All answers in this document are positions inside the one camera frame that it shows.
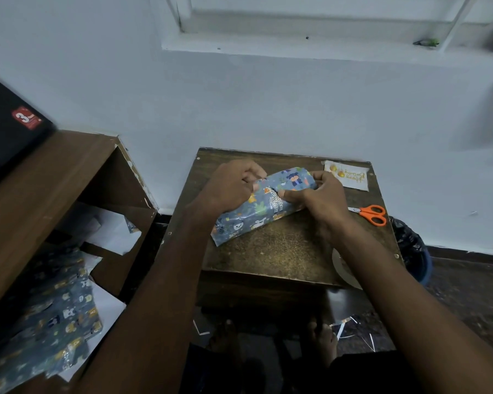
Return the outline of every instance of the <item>small table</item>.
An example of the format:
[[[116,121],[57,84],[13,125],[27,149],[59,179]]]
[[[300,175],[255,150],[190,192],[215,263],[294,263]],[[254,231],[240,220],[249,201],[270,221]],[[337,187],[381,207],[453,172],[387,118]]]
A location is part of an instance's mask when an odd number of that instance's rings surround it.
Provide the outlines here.
[[[199,148],[170,221],[173,228],[179,223],[184,206],[197,196],[214,170],[237,158],[253,159],[267,174],[291,167],[323,170],[323,160],[367,167],[369,191],[345,188],[347,203],[351,207],[371,204],[385,207],[370,162]],[[390,223],[376,227],[357,214],[353,217],[401,261]],[[324,309],[327,306],[325,288],[347,288],[348,285],[337,276],[331,252],[316,236],[315,224],[309,212],[303,210],[219,247],[209,237],[197,305],[213,310],[236,308],[244,312],[250,309],[257,315],[268,313],[272,317],[295,315],[298,311],[318,307]],[[359,309],[371,307],[366,299],[359,303]]]

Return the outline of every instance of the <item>red sticker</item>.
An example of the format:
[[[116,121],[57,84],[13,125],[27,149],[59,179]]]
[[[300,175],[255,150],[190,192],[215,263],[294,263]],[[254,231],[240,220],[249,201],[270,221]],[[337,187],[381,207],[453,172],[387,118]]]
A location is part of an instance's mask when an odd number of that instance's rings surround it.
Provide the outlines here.
[[[36,116],[25,106],[21,106],[12,112],[15,120],[25,125],[29,130],[34,130],[37,125],[42,122],[42,119]]]

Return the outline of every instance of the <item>scissors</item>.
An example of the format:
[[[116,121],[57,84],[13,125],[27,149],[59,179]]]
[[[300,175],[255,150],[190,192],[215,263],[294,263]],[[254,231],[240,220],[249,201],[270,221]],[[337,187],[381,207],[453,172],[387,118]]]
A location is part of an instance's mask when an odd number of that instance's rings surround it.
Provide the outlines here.
[[[387,224],[387,219],[384,217],[385,209],[377,204],[372,204],[368,207],[362,208],[349,207],[348,209],[353,213],[360,214],[363,218],[367,219],[371,224],[377,227],[383,227],[385,224]]]

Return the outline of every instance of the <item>trash can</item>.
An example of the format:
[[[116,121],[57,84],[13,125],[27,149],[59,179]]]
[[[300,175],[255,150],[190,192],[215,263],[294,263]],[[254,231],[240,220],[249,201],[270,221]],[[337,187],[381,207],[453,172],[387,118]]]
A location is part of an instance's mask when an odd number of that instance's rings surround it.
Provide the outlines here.
[[[419,234],[402,220],[389,216],[405,268],[422,285],[427,285],[433,272],[433,261]]]

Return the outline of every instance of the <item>foot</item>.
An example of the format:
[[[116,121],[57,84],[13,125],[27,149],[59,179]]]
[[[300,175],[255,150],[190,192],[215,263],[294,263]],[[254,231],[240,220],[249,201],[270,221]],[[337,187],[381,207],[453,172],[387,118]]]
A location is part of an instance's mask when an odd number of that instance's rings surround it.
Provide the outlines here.
[[[225,323],[217,325],[216,331],[207,345],[207,349],[230,357],[230,360],[237,369],[241,367],[241,351],[237,339],[237,330],[230,319],[227,319]]]
[[[327,369],[336,358],[338,339],[328,324],[318,329],[316,319],[312,319],[306,327],[305,348],[302,345],[304,357],[309,357],[315,364]]]

